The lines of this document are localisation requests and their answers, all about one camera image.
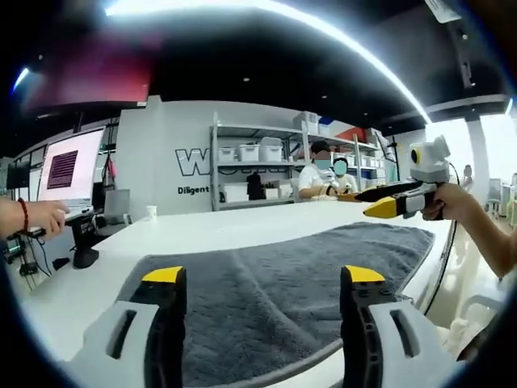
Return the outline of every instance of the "window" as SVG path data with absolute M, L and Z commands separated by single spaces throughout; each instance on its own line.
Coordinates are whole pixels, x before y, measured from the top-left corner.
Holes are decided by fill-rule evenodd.
M 488 169 L 491 179 L 511 182 L 517 173 L 517 132 L 511 117 L 506 115 L 481 116 L 485 135 Z
M 472 143 L 470 142 L 467 122 L 464 119 L 458 119 L 428 124 L 426 126 L 427 141 L 434 141 L 440 135 L 445 136 L 451 151 L 451 156 L 448 160 L 457 169 L 459 178 L 462 179 L 463 170 L 467 164 L 472 167 L 473 174 L 475 175 Z

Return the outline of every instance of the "black ceiling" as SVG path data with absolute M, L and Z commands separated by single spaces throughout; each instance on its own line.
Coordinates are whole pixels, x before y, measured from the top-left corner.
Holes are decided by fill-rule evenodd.
M 439 24 L 422 0 L 285 3 L 354 37 L 397 74 L 424 106 L 505 90 L 497 67 L 476 39 L 477 32 L 462 22 Z M 309 110 L 389 133 L 423 128 L 423 119 L 417 116 L 390 123 L 388 129 L 382 124 L 387 118 L 414 110 L 393 84 L 338 41 L 283 16 L 264 11 L 202 11 L 115 22 L 103 18 L 95 0 L 66 4 L 65 9 L 59 3 L 38 5 L 28 16 L 24 35 L 16 36 L 17 41 L 10 45 L 18 52 L 12 56 L 4 90 L 9 90 L 23 65 L 37 64 L 37 56 L 44 55 L 56 40 L 114 23 L 132 38 L 160 37 L 151 93 L 163 100 L 262 103 Z M 464 87 L 454 34 L 469 37 L 462 44 L 475 87 Z M 83 122 L 116 111 L 89 109 Z M 459 111 L 451 110 L 445 119 Z M 440 119 L 443 115 L 434 114 Z M 0 155 L 17 154 L 52 133 L 69 129 L 78 116 L 67 112 L 43 120 L 22 120 L 12 114 L 11 118 L 0 143 Z

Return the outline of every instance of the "red bracelet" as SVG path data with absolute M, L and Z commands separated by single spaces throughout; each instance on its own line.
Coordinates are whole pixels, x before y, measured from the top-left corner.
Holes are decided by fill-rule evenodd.
M 23 200 L 23 198 L 19 198 L 18 202 L 22 205 L 23 209 L 23 231 L 27 232 L 29 230 L 29 213 L 27 212 L 27 204 Z

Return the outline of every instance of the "ceiling light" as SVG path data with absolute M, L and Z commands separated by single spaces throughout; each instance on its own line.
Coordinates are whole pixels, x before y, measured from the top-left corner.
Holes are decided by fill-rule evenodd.
M 506 106 L 506 111 L 504 112 L 504 114 L 509 116 L 513 106 L 514 106 L 514 99 L 510 99 L 510 101 L 508 101 L 508 105 Z
M 19 74 L 18 78 L 16 79 L 15 85 L 13 86 L 13 91 L 15 91 L 16 87 L 23 81 L 25 77 L 29 74 L 29 69 L 26 67 L 22 70 L 22 72 Z
M 139 0 L 119 0 L 113 6 L 106 9 L 107 16 L 116 15 L 139 15 L 149 14 L 158 11 L 182 11 L 186 9 L 194 9 L 202 6 L 234 6 L 234 7 L 253 7 L 261 10 L 270 11 L 278 15 L 283 15 L 290 19 L 298 20 L 318 31 L 338 40 L 345 44 L 350 50 L 355 51 L 364 60 L 368 61 L 373 67 L 379 70 L 415 107 L 422 115 L 423 119 L 428 123 L 432 123 L 431 118 L 427 115 L 425 109 L 404 85 L 397 75 L 391 71 L 382 61 L 361 46 L 358 42 L 350 38 L 347 34 L 339 31 L 336 27 L 324 22 L 323 20 L 301 12 L 295 8 L 273 2 L 271 0 L 147 0 L 145 2 Z

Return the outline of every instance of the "human hand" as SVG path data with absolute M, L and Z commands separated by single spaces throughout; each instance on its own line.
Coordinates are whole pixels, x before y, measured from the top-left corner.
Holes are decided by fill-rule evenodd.
M 476 200 L 457 184 L 444 183 L 435 193 L 435 200 L 423 211 L 424 220 L 435 220 L 443 210 L 443 218 L 462 222 L 469 215 Z
M 65 214 L 70 210 L 58 200 L 26 202 L 29 228 L 39 226 L 45 229 L 44 239 L 59 235 L 65 228 Z

